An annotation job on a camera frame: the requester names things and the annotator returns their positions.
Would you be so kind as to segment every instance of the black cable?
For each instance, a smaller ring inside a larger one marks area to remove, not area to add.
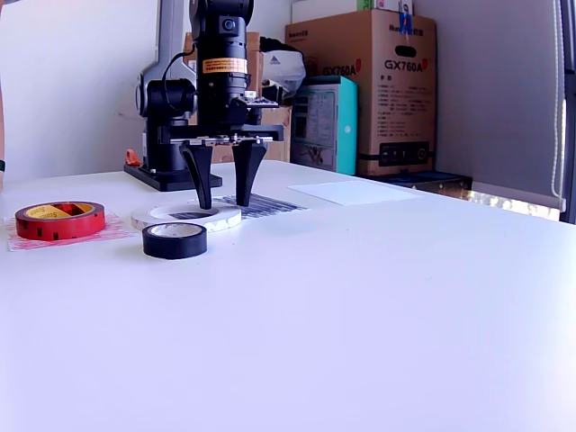
[[[190,51],[190,52],[182,51],[180,54],[176,54],[174,56],[174,58],[172,58],[172,61],[170,61],[170,63],[166,67],[166,70],[164,71],[164,75],[162,76],[162,83],[164,85],[164,97],[166,98],[166,101],[168,102],[168,105],[170,106],[170,108],[172,108],[174,111],[177,111],[178,109],[170,103],[170,98],[168,97],[168,86],[167,86],[167,80],[166,80],[166,78],[168,76],[168,71],[170,70],[172,65],[174,65],[174,63],[178,59],[180,59],[182,57],[192,56],[195,51],[196,51],[196,44],[193,44],[192,45],[192,51]]]

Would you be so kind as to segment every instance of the white paper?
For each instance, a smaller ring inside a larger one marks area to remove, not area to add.
[[[384,203],[421,198],[414,193],[404,192],[384,184],[379,185],[360,181],[306,184],[289,187],[294,191],[316,196],[322,200],[340,205]]]

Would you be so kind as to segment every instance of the tape roll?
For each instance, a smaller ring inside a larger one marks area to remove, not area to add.
[[[142,231],[144,253],[162,259],[198,257],[208,250],[208,230],[192,223],[163,223]]]
[[[28,240],[80,239],[105,226],[104,207],[95,202],[50,202],[16,213],[16,232]]]
[[[242,222],[242,210],[220,202],[215,202],[210,210],[203,210],[197,202],[185,202],[142,208],[132,214],[132,227],[140,231],[170,222],[192,223],[216,232],[238,226]]]

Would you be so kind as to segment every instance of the red object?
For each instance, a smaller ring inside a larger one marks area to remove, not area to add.
[[[80,239],[105,227],[104,207],[94,202],[51,202],[16,213],[16,231],[28,240]]]
[[[129,167],[139,167],[141,162],[138,160],[138,155],[131,148],[126,151],[126,165]]]

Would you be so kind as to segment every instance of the black tape roll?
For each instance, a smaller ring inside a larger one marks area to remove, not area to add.
[[[162,223],[142,231],[144,253],[149,257],[184,259],[208,250],[208,231],[190,223]]]

